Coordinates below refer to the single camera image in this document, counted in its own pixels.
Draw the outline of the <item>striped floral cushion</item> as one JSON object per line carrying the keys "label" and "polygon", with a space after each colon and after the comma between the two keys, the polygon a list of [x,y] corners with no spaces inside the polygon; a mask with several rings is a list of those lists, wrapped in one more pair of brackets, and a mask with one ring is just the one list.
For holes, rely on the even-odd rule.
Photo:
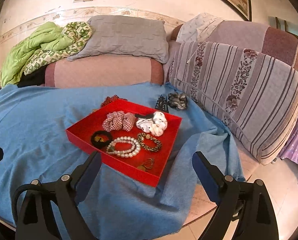
{"label": "striped floral cushion", "polygon": [[270,55],[216,42],[172,42],[164,74],[261,164],[274,160],[296,124],[298,72]]}

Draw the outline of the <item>red checked scrunchie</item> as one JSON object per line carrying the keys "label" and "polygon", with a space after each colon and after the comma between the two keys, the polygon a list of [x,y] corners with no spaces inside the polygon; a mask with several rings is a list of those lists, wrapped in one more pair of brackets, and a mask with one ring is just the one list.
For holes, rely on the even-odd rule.
{"label": "red checked scrunchie", "polygon": [[123,111],[115,111],[107,114],[102,127],[105,131],[131,131],[135,124],[136,117],[133,113],[125,113]]}

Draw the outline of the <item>red tray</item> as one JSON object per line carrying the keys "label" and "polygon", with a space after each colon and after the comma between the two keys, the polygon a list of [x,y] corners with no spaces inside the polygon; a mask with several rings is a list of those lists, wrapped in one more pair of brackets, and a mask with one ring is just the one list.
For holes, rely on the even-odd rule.
{"label": "red tray", "polygon": [[133,114],[152,114],[154,109],[125,100],[116,100],[66,129],[68,140],[83,152],[99,151],[102,162],[143,184],[156,187],[171,154],[182,119],[166,113],[167,129],[160,137],[143,136],[142,130],[111,131],[105,135],[102,127],[108,113],[123,111]]}

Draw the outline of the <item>grey patterned scrunchie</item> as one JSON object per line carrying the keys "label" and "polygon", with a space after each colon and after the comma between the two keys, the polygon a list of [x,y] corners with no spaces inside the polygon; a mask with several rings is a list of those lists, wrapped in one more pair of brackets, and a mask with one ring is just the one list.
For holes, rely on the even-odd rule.
{"label": "grey patterned scrunchie", "polygon": [[188,108],[188,99],[184,93],[168,94],[168,105],[177,110],[186,110]]}

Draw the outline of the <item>green quilt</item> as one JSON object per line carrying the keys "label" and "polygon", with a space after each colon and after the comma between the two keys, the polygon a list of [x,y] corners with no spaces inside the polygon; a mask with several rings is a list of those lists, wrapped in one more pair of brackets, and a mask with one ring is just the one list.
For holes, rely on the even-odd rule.
{"label": "green quilt", "polygon": [[16,85],[23,75],[76,55],[92,34],[93,30],[86,22],[70,22],[65,27],[46,22],[12,47],[0,70],[0,86]]}

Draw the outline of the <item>dark red beaded scrunchie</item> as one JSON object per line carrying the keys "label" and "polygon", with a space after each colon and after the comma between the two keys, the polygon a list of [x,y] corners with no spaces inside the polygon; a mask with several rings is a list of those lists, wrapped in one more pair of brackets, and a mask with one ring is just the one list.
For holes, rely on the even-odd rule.
{"label": "dark red beaded scrunchie", "polygon": [[124,98],[120,98],[118,97],[117,95],[113,95],[113,96],[107,96],[106,99],[104,100],[103,103],[101,103],[101,107],[105,107],[106,105],[116,101],[116,100],[125,100],[127,101],[127,99],[124,99]]}

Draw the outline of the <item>black hair comb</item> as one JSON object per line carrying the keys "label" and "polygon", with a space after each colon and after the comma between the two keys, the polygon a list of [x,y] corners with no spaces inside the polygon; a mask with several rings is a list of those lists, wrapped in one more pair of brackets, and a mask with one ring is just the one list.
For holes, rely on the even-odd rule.
{"label": "black hair comb", "polygon": [[156,110],[164,113],[169,113],[168,103],[167,103],[167,97],[161,95],[158,100],[156,101],[155,108]]}

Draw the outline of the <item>pink bolster cushion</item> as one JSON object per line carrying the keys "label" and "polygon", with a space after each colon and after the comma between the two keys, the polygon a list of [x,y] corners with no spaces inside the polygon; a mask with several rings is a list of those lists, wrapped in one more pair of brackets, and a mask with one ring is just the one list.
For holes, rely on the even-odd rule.
{"label": "pink bolster cushion", "polygon": [[127,55],[89,56],[49,64],[45,86],[55,88],[129,86],[138,83],[162,85],[161,63],[148,57]]}

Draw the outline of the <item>mauve sofa backrest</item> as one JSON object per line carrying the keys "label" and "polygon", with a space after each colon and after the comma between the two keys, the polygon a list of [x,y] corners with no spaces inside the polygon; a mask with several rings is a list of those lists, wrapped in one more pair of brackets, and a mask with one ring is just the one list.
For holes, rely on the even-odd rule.
{"label": "mauve sofa backrest", "polygon": [[[183,24],[175,27],[171,40]],[[205,40],[238,46],[270,55],[298,71],[298,39],[285,31],[262,23],[224,20]]]}

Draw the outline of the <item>grey pillow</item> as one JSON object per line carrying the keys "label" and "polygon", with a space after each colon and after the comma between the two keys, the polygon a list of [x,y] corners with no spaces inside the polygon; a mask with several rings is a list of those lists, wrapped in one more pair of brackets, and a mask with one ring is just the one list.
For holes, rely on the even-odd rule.
{"label": "grey pillow", "polygon": [[85,47],[68,61],[102,54],[142,56],[165,64],[169,44],[164,21],[119,15],[93,16],[87,21],[93,30]]}

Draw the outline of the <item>white patterned pillow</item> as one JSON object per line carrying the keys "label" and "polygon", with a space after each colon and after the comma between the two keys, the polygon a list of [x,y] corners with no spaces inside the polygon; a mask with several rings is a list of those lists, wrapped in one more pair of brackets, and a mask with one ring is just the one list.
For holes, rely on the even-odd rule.
{"label": "white patterned pillow", "polygon": [[205,41],[223,21],[223,18],[203,12],[180,27],[176,42]]}

